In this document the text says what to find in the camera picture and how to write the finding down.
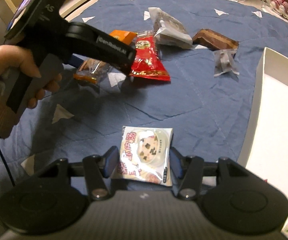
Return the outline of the person's left hand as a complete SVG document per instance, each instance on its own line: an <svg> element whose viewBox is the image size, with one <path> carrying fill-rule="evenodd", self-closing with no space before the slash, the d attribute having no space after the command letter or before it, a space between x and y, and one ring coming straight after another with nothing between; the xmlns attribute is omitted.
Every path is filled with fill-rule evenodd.
<svg viewBox="0 0 288 240"><path fill-rule="evenodd" d="M40 78L41 73L37 67L33 54L29 49L12 45L0 46L0 76L8 68L19 68L21 72L29 77ZM19 122L19 118L7 106L2 104L0 97L0 137L9 137L13 126Z"/></svg>

